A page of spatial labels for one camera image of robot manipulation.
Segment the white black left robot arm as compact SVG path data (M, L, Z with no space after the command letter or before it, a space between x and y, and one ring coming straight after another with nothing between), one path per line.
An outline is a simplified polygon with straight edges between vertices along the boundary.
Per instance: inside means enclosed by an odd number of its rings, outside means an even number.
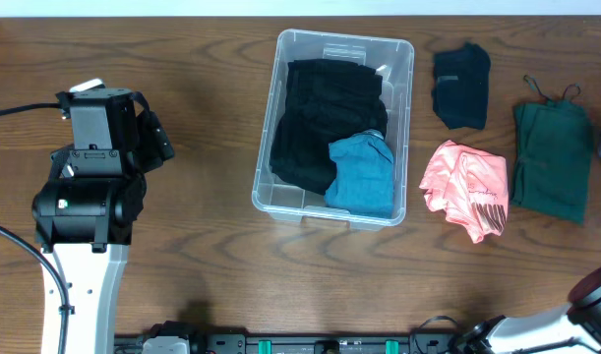
M44 353L110 353L146 173L174 155L147 100L99 85L60 92L73 141L53 151L32 202L43 266Z

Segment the blue cloth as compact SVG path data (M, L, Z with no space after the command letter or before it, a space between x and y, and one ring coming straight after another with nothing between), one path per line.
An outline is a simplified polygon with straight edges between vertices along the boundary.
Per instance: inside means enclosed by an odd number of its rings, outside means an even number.
M336 175L325 193L328 207L389 218L393 201L393 154L384 136L370 129L329 145Z

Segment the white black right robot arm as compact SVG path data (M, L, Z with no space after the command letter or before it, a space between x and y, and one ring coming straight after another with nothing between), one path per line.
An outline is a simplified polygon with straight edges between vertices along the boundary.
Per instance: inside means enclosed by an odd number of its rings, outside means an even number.
M593 132L546 128L517 133L518 158L539 153L565 172L590 168ZM562 306L529 317L498 316L465 333L444 335L448 353L601 353L601 266L586 275Z

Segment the large black garment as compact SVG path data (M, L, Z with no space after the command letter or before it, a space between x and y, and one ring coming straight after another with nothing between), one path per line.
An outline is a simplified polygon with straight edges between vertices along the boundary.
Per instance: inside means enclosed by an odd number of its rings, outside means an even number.
M296 60L287 69L270 168L282 181L322 195L336 176L331 143L367 130L387 131L383 77L370 67L330 59Z

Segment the dark green camisole top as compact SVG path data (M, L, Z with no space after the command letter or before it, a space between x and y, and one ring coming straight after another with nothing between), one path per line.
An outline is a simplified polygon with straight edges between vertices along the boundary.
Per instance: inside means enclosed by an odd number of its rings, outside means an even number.
M594 145L591 121L571 97L554 99L541 92L533 77L523 80L542 100L513 109L516 160L510 201L581 224Z

